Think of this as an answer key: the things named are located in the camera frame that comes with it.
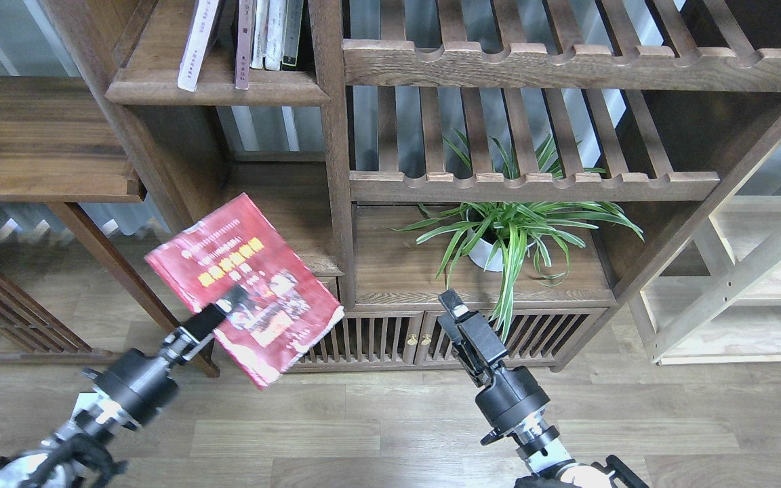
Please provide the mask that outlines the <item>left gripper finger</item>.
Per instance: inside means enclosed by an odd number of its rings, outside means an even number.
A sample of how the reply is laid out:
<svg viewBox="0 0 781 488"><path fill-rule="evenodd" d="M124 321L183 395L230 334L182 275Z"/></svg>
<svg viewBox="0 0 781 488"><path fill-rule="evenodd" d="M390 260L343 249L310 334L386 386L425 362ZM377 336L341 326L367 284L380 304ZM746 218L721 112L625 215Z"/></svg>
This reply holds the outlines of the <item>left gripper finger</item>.
<svg viewBox="0 0 781 488"><path fill-rule="evenodd" d="M184 322L184 330L197 342L204 340L239 304L245 302L248 292L241 285L233 285L219 300L208 304Z"/></svg>

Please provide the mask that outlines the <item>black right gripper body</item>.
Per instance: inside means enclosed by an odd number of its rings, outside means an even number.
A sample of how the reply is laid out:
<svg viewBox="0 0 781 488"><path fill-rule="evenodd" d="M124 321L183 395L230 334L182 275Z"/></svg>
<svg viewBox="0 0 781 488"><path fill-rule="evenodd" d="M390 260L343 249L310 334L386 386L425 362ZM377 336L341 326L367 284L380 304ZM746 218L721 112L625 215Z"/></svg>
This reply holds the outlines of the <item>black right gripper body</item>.
<svg viewBox="0 0 781 488"><path fill-rule="evenodd" d="M475 395L475 404L492 426L482 439L499 441L511 436L515 441L550 441L550 427L542 412L549 397L526 367L508 369L502 358L505 347L494 359L481 358L474 346L459 346L458 359L466 367L476 386L483 387Z"/></svg>

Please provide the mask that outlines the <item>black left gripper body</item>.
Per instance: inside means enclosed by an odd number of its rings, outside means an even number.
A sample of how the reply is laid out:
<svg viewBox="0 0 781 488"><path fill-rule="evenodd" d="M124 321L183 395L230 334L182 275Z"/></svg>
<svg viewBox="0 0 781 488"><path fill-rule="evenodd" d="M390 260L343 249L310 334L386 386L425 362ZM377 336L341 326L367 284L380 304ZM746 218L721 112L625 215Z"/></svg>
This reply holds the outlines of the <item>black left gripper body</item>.
<svg viewBox="0 0 781 488"><path fill-rule="evenodd" d="M83 410L83 430L137 430L151 422L177 395L172 367L191 361L207 345L213 325L182 325L162 341L155 356L131 349L95 377L99 394Z"/></svg>

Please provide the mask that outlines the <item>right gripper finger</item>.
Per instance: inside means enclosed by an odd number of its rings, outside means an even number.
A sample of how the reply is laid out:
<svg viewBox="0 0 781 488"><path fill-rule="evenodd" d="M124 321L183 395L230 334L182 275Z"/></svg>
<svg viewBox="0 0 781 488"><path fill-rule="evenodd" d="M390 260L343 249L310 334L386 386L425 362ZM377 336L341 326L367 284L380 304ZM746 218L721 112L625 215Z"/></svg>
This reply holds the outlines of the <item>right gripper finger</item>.
<svg viewBox="0 0 781 488"><path fill-rule="evenodd" d="M452 315L460 325L464 337L474 346L477 357L481 359L483 370L489 370L500 359L507 355L507 349L502 340L487 323L486 318L477 310L471 310L460 299L456 291L449 289L438 296L445 312Z"/></svg>
<svg viewBox="0 0 781 488"><path fill-rule="evenodd" d="M475 386L482 387L483 380L481 379L481 374L483 374L483 364L481 364L481 359L477 357L474 346L464 337L460 325L455 322L452 315L441 315L438 318L438 322L446 336L452 341L456 358L464 366Z"/></svg>

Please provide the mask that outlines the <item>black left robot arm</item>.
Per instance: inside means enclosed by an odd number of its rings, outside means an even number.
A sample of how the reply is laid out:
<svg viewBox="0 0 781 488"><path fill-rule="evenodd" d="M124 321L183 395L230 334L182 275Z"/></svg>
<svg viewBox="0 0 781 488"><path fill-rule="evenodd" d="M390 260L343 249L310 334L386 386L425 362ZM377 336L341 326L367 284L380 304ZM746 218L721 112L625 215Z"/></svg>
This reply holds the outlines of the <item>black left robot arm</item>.
<svg viewBox="0 0 781 488"><path fill-rule="evenodd" d="M211 340L215 328L247 301L240 285L187 319L165 337L154 356L131 349L100 373L87 368L96 399L62 424L34 450L13 458L0 457L0 487L77 487L85 472L97 473L96 487L104 487L126 470L113 460L108 443L126 428L150 423L176 398L178 386L171 368L195 358Z"/></svg>

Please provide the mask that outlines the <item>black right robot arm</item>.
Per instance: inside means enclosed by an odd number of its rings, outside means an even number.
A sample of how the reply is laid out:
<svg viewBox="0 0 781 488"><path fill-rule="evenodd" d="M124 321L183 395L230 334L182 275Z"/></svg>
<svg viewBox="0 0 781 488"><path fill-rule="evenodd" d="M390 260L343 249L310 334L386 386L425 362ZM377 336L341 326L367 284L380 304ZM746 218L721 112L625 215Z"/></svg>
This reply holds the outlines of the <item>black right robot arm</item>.
<svg viewBox="0 0 781 488"><path fill-rule="evenodd" d="M556 427L544 420L549 396L526 367L506 367L502 359L508 350L486 318L469 309L453 289L438 300L445 309L438 321L452 340L454 355L481 389L475 404L492 427L481 444L514 439L531 473L518 479L517 487L616 487L619 481L627 487L647 486L617 456L607 456L604 464L575 460Z"/></svg>

